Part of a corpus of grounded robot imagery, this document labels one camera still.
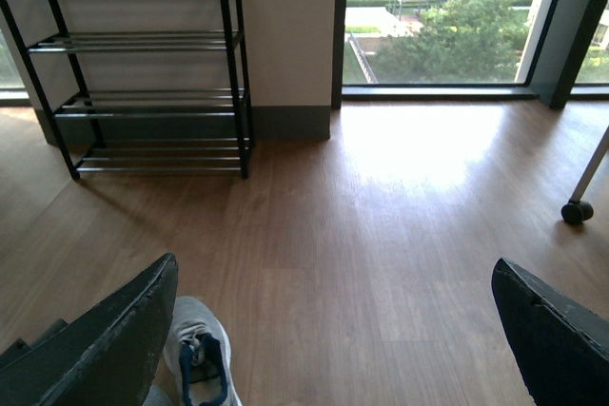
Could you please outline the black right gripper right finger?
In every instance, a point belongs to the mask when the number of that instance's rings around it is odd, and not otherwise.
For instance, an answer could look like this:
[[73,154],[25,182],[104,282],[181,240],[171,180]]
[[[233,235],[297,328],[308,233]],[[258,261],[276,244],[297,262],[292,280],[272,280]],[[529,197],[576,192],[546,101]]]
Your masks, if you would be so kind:
[[508,344],[537,405],[608,403],[608,321],[501,258],[491,288]]

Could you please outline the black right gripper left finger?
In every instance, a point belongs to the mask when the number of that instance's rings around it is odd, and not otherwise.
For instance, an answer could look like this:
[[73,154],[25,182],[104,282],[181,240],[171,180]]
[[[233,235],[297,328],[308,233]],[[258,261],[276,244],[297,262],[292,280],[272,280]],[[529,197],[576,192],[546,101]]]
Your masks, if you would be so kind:
[[72,322],[1,356],[4,405],[141,405],[172,321],[178,265],[167,253]]

